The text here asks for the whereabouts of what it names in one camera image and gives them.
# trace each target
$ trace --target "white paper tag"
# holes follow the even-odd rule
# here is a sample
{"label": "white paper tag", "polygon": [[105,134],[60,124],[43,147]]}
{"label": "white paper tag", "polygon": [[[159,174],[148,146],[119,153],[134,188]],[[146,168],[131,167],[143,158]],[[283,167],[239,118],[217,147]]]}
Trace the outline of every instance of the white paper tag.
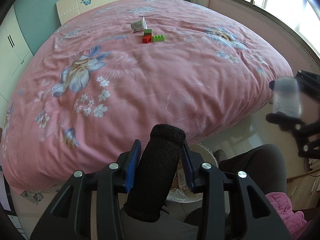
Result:
{"label": "white paper tag", "polygon": [[186,176],[184,175],[183,169],[177,170],[177,174],[178,174],[179,188],[181,190],[188,189],[187,182],[186,182]]}

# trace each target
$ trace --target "metal screw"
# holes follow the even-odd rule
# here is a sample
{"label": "metal screw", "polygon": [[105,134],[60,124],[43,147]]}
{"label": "metal screw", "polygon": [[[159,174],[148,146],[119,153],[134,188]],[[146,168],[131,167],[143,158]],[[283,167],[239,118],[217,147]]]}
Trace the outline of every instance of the metal screw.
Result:
{"label": "metal screw", "polygon": [[81,177],[82,176],[82,171],[75,171],[74,173],[73,173],[73,176],[75,176],[76,178],[79,178],[79,177]]}
{"label": "metal screw", "polygon": [[116,169],[119,168],[119,164],[118,164],[118,163],[110,163],[110,164],[109,164],[109,168],[110,168],[111,170],[116,170]]}
{"label": "metal screw", "polygon": [[246,174],[244,171],[239,171],[239,172],[238,172],[238,176],[239,176],[240,178],[246,178],[246,177],[247,177],[247,174]]}
{"label": "metal screw", "polygon": [[209,169],[211,169],[211,164],[210,163],[202,163],[202,168],[204,168],[204,169],[206,169],[206,170],[209,170]]}

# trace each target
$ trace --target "pink wall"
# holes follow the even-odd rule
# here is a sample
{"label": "pink wall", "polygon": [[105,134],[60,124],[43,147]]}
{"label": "pink wall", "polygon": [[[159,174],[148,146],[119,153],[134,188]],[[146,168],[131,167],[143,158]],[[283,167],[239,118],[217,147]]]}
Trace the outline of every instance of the pink wall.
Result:
{"label": "pink wall", "polygon": [[[247,26],[269,42],[290,64],[296,75],[299,69],[320,74],[309,54],[281,27],[261,15],[231,0],[210,0],[209,8]],[[314,122],[319,117],[319,106],[302,96],[303,120]]]}

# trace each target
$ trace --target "tile floor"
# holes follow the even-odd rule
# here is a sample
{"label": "tile floor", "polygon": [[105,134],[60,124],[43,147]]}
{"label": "tile floor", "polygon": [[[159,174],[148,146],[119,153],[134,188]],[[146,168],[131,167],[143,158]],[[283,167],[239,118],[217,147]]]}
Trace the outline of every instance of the tile floor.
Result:
{"label": "tile floor", "polygon": [[[271,111],[272,105],[267,104],[233,127],[205,139],[202,144],[209,147],[212,152],[222,149],[228,158],[232,158],[260,145],[273,143],[278,145],[284,154],[288,177],[303,174],[303,159],[297,155],[298,150],[292,136],[281,132],[278,126],[265,121],[266,114]],[[45,199],[39,205],[34,205],[19,195],[12,195],[16,212],[27,237],[30,237],[34,226],[52,198],[53,194],[45,194]],[[183,221],[190,212],[201,206],[201,201],[190,204],[173,202],[167,204],[171,215]]]}

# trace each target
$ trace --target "small box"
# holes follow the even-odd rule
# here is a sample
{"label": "small box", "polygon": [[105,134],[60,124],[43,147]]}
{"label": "small box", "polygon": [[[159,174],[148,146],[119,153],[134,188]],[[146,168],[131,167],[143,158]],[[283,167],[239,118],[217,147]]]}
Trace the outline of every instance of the small box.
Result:
{"label": "small box", "polygon": [[142,31],[142,30],[146,30],[148,28],[146,20],[144,18],[140,21],[131,23],[130,25],[131,25],[131,29],[133,30],[134,33]]}

